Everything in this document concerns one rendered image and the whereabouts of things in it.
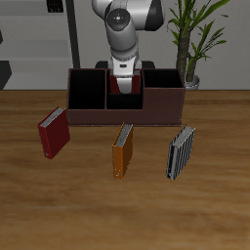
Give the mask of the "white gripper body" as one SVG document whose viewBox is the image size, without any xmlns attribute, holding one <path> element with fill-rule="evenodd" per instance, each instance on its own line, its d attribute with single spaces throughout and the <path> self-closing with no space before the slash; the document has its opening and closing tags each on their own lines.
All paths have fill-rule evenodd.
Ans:
<svg viewBox="0 0 250 250">
<path fill-rule="evenodd" d="M 133 78 L 132 77 L 117 77 L 117 86 L 122 94 L 130 94 L 132 92 Z"/>
</svg>

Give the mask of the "dark red book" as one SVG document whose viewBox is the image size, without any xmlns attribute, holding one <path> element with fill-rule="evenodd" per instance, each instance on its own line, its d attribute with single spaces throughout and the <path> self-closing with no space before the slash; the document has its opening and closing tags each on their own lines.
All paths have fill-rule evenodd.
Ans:
<svg viewBox="0 0 250 250">
<path fill-rule="evenodd" d="M 110 92 L 113 94 L 122 94 L 118 89 L 116 78 L 117 77 L 113 75 L 113 72 L 111 72 L 109 75 Z M 132 78 L 133 86 L 130 94 L 139 94 L 141 91 L 141 72 L 136 70 Z"/>
<path fill-rule="evenodd" d="M 37 124 L 44 155 L 53 159 L 69 142 L 66 110 L 57 107 Z"/>
</svg>

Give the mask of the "dark brown desk caddy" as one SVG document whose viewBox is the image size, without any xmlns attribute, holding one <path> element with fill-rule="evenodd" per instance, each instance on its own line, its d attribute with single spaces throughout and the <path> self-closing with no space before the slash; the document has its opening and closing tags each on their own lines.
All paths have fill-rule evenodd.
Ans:
<svg viewBox="0 0 250 250">
<path fill-rule="evenodd" d="M 185 91 L 176 69 L 143 69 L 138 94 L 112 93 L 107 69 L 71 69 L 67 86 L 68 124 L 180 126 Z"/>
</svg>

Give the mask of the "orange book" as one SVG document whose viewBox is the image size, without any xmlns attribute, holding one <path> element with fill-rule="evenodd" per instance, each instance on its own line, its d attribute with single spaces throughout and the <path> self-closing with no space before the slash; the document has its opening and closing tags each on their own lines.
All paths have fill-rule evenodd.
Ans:
<svg viewBox="0 0 250 250">
<path fill-rule="evenodd" d="M 113 177 L 122 180 L 133 155 L 134 125 L 123 123 L 112 144 Z"/>
</svg>

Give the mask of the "grey striped book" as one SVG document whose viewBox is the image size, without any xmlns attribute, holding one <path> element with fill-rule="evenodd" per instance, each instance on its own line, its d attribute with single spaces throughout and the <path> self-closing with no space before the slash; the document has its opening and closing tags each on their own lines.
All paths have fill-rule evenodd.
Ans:
<svg viewBox="0 0 250 250">
<path fill-rule="evenodd" d="M 169 145 L 166 177 L 175 180 L 189 161 L 195 129 L 186 125 Z"/>
</svg>

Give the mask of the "green pot plant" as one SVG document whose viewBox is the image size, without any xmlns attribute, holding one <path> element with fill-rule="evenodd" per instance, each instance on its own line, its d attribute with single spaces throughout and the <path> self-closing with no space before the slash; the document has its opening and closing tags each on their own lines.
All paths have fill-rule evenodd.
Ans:
<svg viewBox="0 0 250 250">
<path fill-rule="evenodd" d="M 224 28 L 218 29 L 211 37 L 208 37 L 214 21 L 204 26 L 200 24 L 219 8 L 225 6 L 229 0 L 218 0 L 211 4 L 212 0 L 200 9 L 195 8 L 196 0 L 178 0 L 178 12 L 171 9 L 173 19 L 168 20 L 167 24 L 172 23 L 177 30 L 172 30 L 175 38 L 173 43 L 178 47 L 176 69 L 181 73 L 187 90 L 197 90 L 200 79 L 195 75 L 196 64 L 199 60 L 207 61 L 207 52 L 217 45 L 226 43 L 220 40 Z"/>
</svg>

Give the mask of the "grey shelf unit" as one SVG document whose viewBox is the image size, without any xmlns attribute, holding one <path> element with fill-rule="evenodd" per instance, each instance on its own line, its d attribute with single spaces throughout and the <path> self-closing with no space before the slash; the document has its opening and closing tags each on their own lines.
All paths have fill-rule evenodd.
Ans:
<svg viewBox="0 0 250 250">
<path fill-rule="evenodd" d="M 0 61 L 12 75 L 3 90 L 64 90 L 80 66 L 74 0 L 49 13 L 46 0 L 0 0 Z"/>
</svg>

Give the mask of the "small black box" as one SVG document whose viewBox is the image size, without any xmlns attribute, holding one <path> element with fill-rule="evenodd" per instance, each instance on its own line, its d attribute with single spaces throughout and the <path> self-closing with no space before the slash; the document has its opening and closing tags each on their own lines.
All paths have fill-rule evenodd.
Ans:
<svg viewBox="0 0 250 250">
<path fill-rule="evenodd" d="M 63 0 L 46 0 L 46 4 L 49 13 L 63 12 Z"/>
</svg>

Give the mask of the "black angular object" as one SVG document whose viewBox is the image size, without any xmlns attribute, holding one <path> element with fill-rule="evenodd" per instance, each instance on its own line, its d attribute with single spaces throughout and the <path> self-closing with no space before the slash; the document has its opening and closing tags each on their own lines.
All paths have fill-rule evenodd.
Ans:
<svg viewBox="0 0 250 250">
<path fill-rule="evenodd" d="M 3 90 L 12 75 L 9 61 L 0 61 L 0 90 Z"/>
</svg>

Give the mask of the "flat black base plate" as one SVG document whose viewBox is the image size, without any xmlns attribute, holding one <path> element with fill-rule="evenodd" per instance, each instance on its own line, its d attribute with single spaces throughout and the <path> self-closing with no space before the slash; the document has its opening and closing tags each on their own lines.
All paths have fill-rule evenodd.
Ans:
<svg viewBox="0 0 250 250">
<path fill-rule="evenodd" d="M 110 68 L 108 66 L 108 61 L 99 61 L 96 63 L 95 68 Z M 142 61 L 141 68 L 155 68 L 155 65 L 152 61 Z"/>
</svg>

